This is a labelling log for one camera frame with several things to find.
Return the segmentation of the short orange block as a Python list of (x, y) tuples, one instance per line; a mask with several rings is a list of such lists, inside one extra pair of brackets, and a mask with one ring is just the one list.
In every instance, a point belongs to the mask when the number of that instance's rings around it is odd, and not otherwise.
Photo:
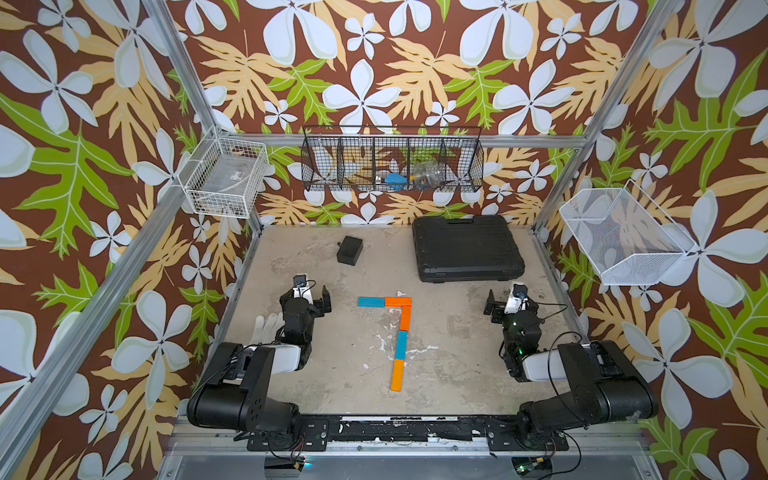
[(388, 308), (402, 308), (411, 305), (412, 299), (408, 297), (387, 297), (385, 299), (385, 306)]

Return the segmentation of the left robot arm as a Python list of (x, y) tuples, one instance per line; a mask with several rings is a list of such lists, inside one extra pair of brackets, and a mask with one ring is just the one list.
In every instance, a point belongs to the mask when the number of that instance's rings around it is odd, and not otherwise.
[(221, 343), (187, 404), (189, 422), (202, 428), (296, 436), (299, 408), (268, 396), (273, 376), (303, 369), (312, 353), (315, 321), (332, 311), (327, 288), (314, 299), (307, 286), (280, 297), (284, 324), (273, 340)]

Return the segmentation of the teal block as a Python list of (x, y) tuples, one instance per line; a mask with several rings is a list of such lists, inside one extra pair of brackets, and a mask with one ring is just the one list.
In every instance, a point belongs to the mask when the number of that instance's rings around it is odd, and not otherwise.
[(359, 297), (357, 306), (361, 308), (385, 308), (386, 299), (381, 297)]
[(399, 330), (396, 340), (395, 359), (398, 361), (406, 360), (408, 331)]

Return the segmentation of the red-orange block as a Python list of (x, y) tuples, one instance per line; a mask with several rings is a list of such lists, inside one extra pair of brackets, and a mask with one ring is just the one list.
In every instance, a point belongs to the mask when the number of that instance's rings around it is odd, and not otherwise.
[(403, 305), (401, 307), (401, 319), (399, 329), (403, 332), (410, 331), (412, 307), (410, 305)]

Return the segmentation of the light orange block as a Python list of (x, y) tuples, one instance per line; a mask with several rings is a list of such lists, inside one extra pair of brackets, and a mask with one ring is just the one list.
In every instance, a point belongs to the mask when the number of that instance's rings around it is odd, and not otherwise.
[(393, 373), (391, 379), (390, 389), (394, 392), (401, 392), (403, 388), (405, 362), (400, 359), (395, 359), (393, 364)]

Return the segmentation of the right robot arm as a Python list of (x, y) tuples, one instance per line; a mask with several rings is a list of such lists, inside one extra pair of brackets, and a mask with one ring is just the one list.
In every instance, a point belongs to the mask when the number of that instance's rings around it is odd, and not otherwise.
[[(586, 341), (566, 331), (574, 342), (557, 337), (549, 349), (540, 349), (545, 320), (538, 310), (521, 284), (504, 301), (492, 293), (487, 297), (484, 314), (501, 326), (498, 355), (507, 373), (519, 383), (546, 382), (555, 389), (549, 399), (525, 402), (516, 414), (489, 421), (491, 449), (559, 449), (566, 430), (658, 414), (658, 396), (615, 342)], [(566, 392), (556, 389), (559, 382), (568, 384)]]

